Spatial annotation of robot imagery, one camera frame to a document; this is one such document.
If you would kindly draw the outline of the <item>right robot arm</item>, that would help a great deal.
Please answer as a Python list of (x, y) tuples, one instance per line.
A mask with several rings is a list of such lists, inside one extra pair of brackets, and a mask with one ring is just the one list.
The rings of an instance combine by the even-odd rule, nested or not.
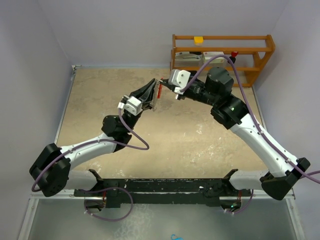
[(233, 196), (239, 190), (263, 190), (271, 198), (282, 200), (310, 167), (310, 162), (286, 151), (261, 126), (248, 105), (232, 94), (234, 79), (226, 69), (212, 67), (205, 82), (195, 79), (183, 91), (191, 77), (190, 72), (175, 69), (160, 84), (174, 92), (178, 100), (188, 98), (211, 106), (213, 118), (241, 138), (267, 167), (262, 171), (234, 170), (222, 183), (223, 192)]

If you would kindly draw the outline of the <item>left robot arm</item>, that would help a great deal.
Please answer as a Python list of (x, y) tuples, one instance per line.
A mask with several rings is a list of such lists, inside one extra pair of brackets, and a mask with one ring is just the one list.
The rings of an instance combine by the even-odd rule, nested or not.
[(134, 132), (134, 127), (142, 113), (153, 108), (158, 83), (153, 78), (143, 87), (125, 94), (117, 105), (117, 114), (103, 119), (100, 135), (67, 146), (48, 144), (29, 169), (34, 180), (32, 192), (42, 192), (46, 197), (56, 195), (71, 182), (75, 167), (101, 155), (124, 148), (149, 150), (149, 144)]

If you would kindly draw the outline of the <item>red grey key holder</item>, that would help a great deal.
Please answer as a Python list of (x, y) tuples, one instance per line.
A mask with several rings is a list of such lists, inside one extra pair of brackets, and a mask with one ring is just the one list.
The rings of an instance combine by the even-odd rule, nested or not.
[(151, 110), (152, 111), (155, 111), (157, 108), (156, 108), (156, 104), (157, 104), (157, 101), (159, 99), (159, 94), (161, 92), (161, 84), (160, 84), (160, 81), (159, 80), (156, 80), (155, 81), (155, 85), (153, 87), (153, 92), (152, 92), (152, 100), (150, 102), (150, 107), (151, 107)]

